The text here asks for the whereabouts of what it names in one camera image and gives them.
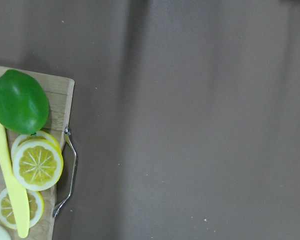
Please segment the lemon slice back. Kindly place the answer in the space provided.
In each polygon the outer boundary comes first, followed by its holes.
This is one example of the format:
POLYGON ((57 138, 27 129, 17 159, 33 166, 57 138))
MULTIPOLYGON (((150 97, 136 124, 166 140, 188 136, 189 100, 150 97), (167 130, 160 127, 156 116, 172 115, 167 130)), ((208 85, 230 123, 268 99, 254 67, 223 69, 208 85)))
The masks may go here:
MULTIPOLYGON (((45 204, 40 192, 28 189, 26 192, 29 203, 29 227, 32 228, 41 219, 45 204)), ((4 226, 17 230, 11 201, 6 188, 0 192, 0 221, 4 226)))

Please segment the green lime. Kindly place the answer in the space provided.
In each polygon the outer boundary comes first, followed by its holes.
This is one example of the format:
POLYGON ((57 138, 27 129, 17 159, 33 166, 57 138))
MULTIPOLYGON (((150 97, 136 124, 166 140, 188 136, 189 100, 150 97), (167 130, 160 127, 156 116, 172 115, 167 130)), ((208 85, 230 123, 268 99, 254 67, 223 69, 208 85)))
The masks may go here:
POLYGON ((48 97, 32 76, 8 69, 0 76, 0 123, 20 135, 41 130, 49 117, 48 97))

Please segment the yellow plastic knife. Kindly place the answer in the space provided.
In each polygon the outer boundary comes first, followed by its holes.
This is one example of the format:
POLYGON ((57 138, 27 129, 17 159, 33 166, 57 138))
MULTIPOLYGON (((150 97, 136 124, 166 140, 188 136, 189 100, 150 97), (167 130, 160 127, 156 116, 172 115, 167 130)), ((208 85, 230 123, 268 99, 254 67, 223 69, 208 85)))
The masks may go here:
POLYGON ((26 238, 30 228, 30 207, 26 189, 18 182, 13 173, 6 130, 0 123, 0 167, 14 214, 17 233, 26 238))

